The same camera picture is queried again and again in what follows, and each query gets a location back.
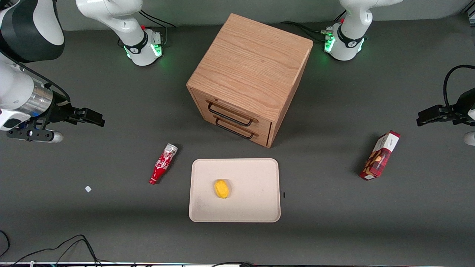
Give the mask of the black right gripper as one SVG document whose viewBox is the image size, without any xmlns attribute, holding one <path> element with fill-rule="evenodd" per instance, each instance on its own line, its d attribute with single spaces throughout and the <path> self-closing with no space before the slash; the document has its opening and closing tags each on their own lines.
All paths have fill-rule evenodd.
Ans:
<svg viewBox="0 0 475 267">
<path fill-rule="evenodd" d="M 105 126 L 102 114 L 89 108 L 78 109 L 67 101 L 67 99 L 57 92 L 53 92 L 51 106 L 44 113 L 39 115 L 43 119 L 49 114 L 48 123 L 67 122 L 71 124 L 89 123 L 99 127 Z"/>
</svg>

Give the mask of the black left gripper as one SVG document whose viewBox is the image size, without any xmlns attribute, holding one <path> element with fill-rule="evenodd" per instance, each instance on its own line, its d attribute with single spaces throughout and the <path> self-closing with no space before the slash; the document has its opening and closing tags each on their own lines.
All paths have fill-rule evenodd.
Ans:
<svg viewBox="0 0 475 267">
<path fill-rule="evenodd" d="M 475 88 L 462 93 L 453 105 L 434 105 L 418 113 L 417 126 L 429 123 L 444 123 L 451 121 L 453 125 L 475 125 L 474 119 Z"/>
</svg>

